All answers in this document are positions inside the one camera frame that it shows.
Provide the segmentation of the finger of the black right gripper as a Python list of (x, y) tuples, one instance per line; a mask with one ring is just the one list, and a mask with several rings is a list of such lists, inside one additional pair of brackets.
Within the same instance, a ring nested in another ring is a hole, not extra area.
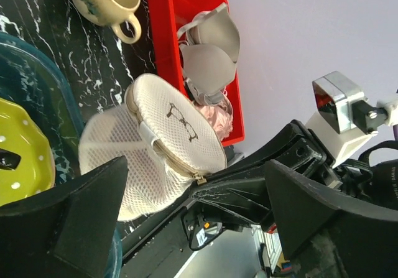
[(297, 125), (286, 125), (274, 138), (243, 160), (207, 177), (192, 188), (191, 198), (230, 214), (231, 222), (273, 225), (264, 164), (285, 154), (299, 138)]

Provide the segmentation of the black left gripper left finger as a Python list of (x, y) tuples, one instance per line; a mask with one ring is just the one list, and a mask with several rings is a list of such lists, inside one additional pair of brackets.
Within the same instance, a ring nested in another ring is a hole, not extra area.
[(125, 157), (1, 207), (1, 277), (104, 277)]

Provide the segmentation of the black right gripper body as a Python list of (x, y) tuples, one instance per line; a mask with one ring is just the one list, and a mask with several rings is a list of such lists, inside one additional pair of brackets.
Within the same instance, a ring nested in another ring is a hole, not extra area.
[(396, 149), (397, 141), (384, 141), (348, 159), (337, 168), (327, 148), (293, 120), (279, 133), (279, 162), (288, 170), (279, 176), (279, 225), (308, 222), (325, 226), (344, 219), (346, 225), (369, 220), (379, 226), (397, 222), (397, 161), (370, 165), (378, 149)]

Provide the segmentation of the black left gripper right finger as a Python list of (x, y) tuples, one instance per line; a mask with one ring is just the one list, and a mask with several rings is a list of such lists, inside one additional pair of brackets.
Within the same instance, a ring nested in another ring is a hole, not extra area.
[(397, 277), (397, 211), (358, 200), (272, 160), (264, 177), (295, 277)]

